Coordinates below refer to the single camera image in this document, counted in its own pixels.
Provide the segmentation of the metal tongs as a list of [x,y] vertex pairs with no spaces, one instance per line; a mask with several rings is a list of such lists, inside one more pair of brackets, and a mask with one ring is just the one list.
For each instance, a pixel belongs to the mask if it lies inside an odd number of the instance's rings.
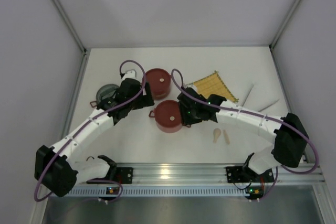
[[280,99],[263,86],[252,84],[241,106],[256,112],[262,112],[276,104]]

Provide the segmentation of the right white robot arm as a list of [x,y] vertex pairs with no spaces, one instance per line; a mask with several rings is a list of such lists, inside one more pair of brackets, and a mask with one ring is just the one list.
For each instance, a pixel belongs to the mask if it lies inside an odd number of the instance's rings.
[[246,158],[241,170],[249,181],[277,166],[299,166],[308,135],[295,114],[270,117],[238,106],[220,95],[211,94],[205,98],[191,87],[182,88],[177,99],[183,124],[203,121],[229,124],[270,143],[270,146]]

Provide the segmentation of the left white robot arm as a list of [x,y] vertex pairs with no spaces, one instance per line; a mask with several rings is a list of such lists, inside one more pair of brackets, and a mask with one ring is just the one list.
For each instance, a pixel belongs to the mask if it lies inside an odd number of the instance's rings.
[[103,132],[115,126],[130,111],[154,105],[150,85],[125,78],[110,97],[100,100],[91,115],[72,133],[51,147],[36,152],[34,177],[58,197],[80,183],[116,180],[117,164],[105,155],[80,162],[79,156]]

